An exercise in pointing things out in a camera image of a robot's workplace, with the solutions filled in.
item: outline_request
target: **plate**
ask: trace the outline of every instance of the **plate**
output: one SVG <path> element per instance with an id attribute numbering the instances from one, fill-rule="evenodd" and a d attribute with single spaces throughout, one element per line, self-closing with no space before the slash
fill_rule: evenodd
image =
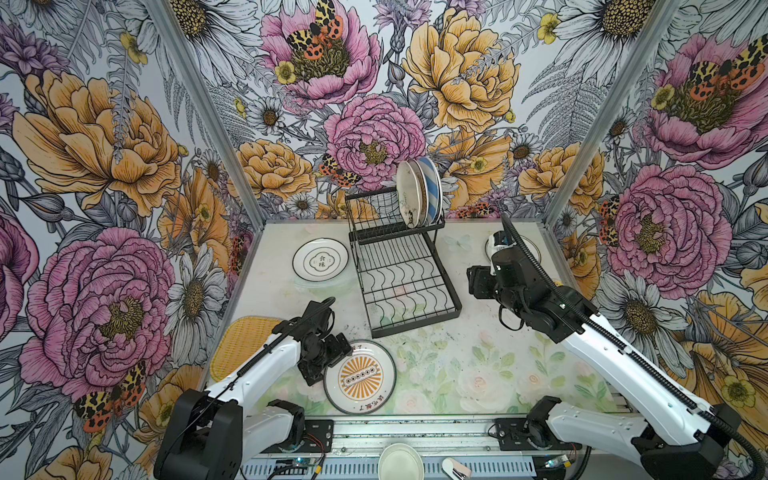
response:
<path id="1" fill-rule="evenodd" d="M 293 271 L 310 282 L 330 280 L 344 270 L 349 253 L 333 238 L 318 238 L 302 245 L 293 255 Z"/>
<path id="2" fill-rule="evenodd" d="M 423 194 L 414 167 L 408 161 L 400 162 L 395 178 L 400 214 L 408 228 L 417 227 L 422 215 Z"/>
<path id="3" fill-rule="evenodd" d="M 417 160 L 422 168 L 424 178 L 427 184 L 427 220 L 425 225 L 432 225 L 442 212 L 442 185 L 440 184 L 440 173 L 437 171 L 435 162 L 427 157 L 419 157 Z"/>
<path id="4" fill-rule="evenodd" d="M 395 362 L 384 347 L 370 340 L 355 340 L 352 355 L 326 370 L 323 382 L 333 406 L 350 415 L 380 409 L 395 389 Z"/>
<path id="5" fill-rule="evenodd" d="M 427 212 L 429 209 L 429 199 L 427 198 L 427 177 L 424 174 L 424 169 L 419 164 L 419 162 L 415 160 L 408 160 L 408 163 L 411 164 L 411 167 L 413 168 L 413 173 L 416 174 L 416 181 L 419 184 L 419 190 L 422 192 L 422 209 L 419 212 L 419 225 L 418 227 L 424 227 L 427 225 Z"/>
<path id="6" fill-rule="evenodd" d="M 523 237 L 522 235 L 520 237 L 523 239 L 523 243 L 525 243 L 525 246 L 528 247 L 528 250 L 531 253 L 533 253 L 533 256 L 535 257 L 536 261 L 541 263 L 541 251 L 538 249 L 536 244 L 531 242 L 531 239 L 527 237 Z M 485 258 L 487 258 L 489 262 L 491 261 L 491 257 L 493 256 L 493 253 L 496 253 L 496 252 L 490 253 L 488 251 L 488 246 L 491 242 L 491 238 L 493 238 L 492 235 L 485 241 L 485 248 L 483 249 L 485 251 Z"/>
<path id="7" fill-rule="evenodd" d="M 423 480 L 424 461 L 410 445 L 393 443 L 379 457 L 379 480 Z"/>

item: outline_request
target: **white bowl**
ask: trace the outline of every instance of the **white bowl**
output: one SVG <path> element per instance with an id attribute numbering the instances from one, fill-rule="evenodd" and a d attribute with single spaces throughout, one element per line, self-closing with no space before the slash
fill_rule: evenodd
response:
<path id="1" fill-rule="evenodd" d="M 405 443 L 393 443 L 379 457 L 379 480 L 424 480 L 424 462 Z"/>

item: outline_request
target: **plate with orange sunburst pattern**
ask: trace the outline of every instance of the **plate with orange sunburst pattern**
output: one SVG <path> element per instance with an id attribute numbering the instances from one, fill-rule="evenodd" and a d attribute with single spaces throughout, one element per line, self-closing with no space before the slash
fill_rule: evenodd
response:
<path id="1" fill-rule="evenodd" d="M 380 409 L 392 395 L 397 371 L 389 352 L 370 340 L 350 342 L 352 354 L 326 370 L 328 400 L 350 415 Z"/>

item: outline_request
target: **wicker placemat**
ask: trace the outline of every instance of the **wicker placemat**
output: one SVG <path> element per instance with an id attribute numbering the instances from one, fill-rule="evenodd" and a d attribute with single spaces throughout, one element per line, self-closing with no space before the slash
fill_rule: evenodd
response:
<path id="1" fill-rule="evenodd" d="M 244 316 L 233 322 L 216 349 L 210 362 L 210 377 L 220 382 L 260 349 L 272 334 L 280 319 Z"/>

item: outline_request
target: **orange sunburst pattern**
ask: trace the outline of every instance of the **orange sunburst pattern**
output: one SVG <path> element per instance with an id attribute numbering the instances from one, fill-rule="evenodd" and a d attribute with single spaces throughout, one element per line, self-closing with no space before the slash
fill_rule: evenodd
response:
<path id="1" fill-rule="evenodd" d="M 352 400 L 365 400 L 374 396 L 382 384 L 382 369 L 367 355 L 355 355 L 339 371 L 339 385 Z"/>

